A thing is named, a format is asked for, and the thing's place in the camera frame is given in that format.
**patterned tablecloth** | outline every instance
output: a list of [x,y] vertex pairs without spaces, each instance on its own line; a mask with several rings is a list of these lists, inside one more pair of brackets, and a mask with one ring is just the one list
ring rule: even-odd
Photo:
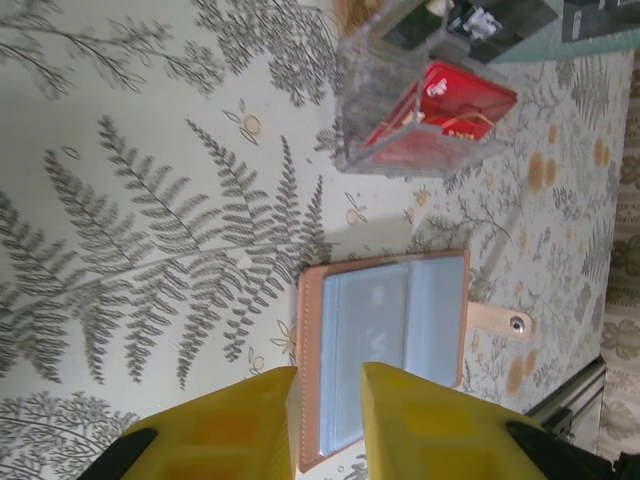
[[462,388],[517,410],[598,353],[631,55],[522,67],[515,148],[445,181],[347,176],[321,7],[0,5],[0,476],[76,478],[135,419],[295,363],[308,263],[468,245],[472,298],[537,335],[469,332]]

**leather strap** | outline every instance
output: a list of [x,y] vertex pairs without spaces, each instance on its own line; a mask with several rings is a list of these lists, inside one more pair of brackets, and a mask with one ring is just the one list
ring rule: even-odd
[[526,313],[476,302],[467,306],[467,328],[523,341],[532,339],[535,333],[535,323]]

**card holder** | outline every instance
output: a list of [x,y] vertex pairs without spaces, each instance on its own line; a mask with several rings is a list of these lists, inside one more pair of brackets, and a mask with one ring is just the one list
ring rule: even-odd
[[327,277],[323,285],[320,360],[322,455],[362,437],[360,369],[366,361],[401,367],[410,265]]
[[[430,259],[430,262],[420,263],[419,260]],[[347,262],[333,263],[330,265],[316,265],[306,269],[300,276],[298,287],[298,328],[297,328],[297,359],[298,373],[301,384],[301,403],[302,417],[300,419],[300,438],[299,438],[299,456],[298,468],[302,473],[307,472],[314,466],[321,463],[329,455],[323,455],[321,451],[329,453],[331,444],[320,446],[320,430],[324,428],[325,416],[320,413],[320,384],[321,370],[325,362],[322,361],[323,355],[323,304],[325,293],[325,279],[332,277],[338,278],[337,274],[356,271],[373,271],[373,267],[406,265],[412,261],[418,261],[412,264],[414,269],[415,282],[409,286],[409,296],[411,301],[406,302],[406,312],[408,329],[403,333],[405,338],[405,349],[409,352],[417,348],[415,345],[422,345],[428,342],[431,334],[418,328],[420,325],[420,312],[426,312],[424,305],[420,302],[426,302],[432,305],[432,310],[428,310],[431,315],[442,316],[448,315],[446,308],[458,308],[459,318],[457,321],[446,322],[451,330],[440,332],[436,337],[450,336],[447,344],[450,348],[437,349],[445,344],[440,345],[435,342],[429,349],[431,356],[425,356],[421,361],[412,361],[414,357],[407,355],[402,357],[403,365],[410,371],[420,376],[434,378],[442,385],[452,386],[458,385],[462,380],[463,371],[463,353],[464,339],[466,332],[470,328],[481,328],[495,335],[510,337],[519,341],[530,341],[535,333],[536,324],[525,313],[508,310],[497,307],[495,305],[485,305],[468,302],[468,286],[470,281],[470,255],[467,250],[447,250],[440,252],[427,252],[412,255],[397,255],[388,257],[367,258],[363,260],[354,260]],[[445,282],[444,277],[439,271],[447,269],[458,269],[463,265],[463,278],[458,283],[451,280],[451,283]],[[459,305],[451,300],[457,297],[461,292]],[[434,299],[449,298],[451,303],[444,304],[440,302],[435,304],[427,297]],[[438,332],[438,328],[444,328],[445,322],[439,322],[432,326],[433,332]],[[458,332],[457,344],[451,341]],[[347,338],[347,341],[353,341],[353,336]],[[442,367],[439,359],[448,356],[446,364],[447,369]],[[352,400],[358,408],[358,418],[360,418],[359,403],[357,397]],[[336,435],[333,434],[334,445],[337,444]]]
[[456,384],[464,278],[463,257],[414,260],[325,278],[321,455],[362,438],[362,363],[381,362],[446,387]]

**red box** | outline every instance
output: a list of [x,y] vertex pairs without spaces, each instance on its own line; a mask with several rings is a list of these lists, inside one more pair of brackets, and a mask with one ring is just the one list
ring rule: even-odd
[[[419,102],[419,111],[418,118],[414,119],[416,102]],[[418,82],[415,82],[387,120],[373,131],[364,147],[375,145],[411,123],[432,125],[439,128],[411,130],[376,152],[372,161],[413,168],[455,167],[457,161],[473,150],[473,145],[446,142],[441,137],[477,142],[516,103],[515,92],[446,63],[434,62],[425,72],[419,98]]]

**plastic container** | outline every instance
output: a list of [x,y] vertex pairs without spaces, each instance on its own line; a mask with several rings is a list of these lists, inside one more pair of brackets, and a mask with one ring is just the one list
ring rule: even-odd
[[[340,171],[445,176],[513,145],[516,82],[484,63],[497,51],[488,37],[502,27],[482,9],[461,10],[468,2],[451,4],[388,0],[340,42]],[[485,16],[474,20],[478,11]]]

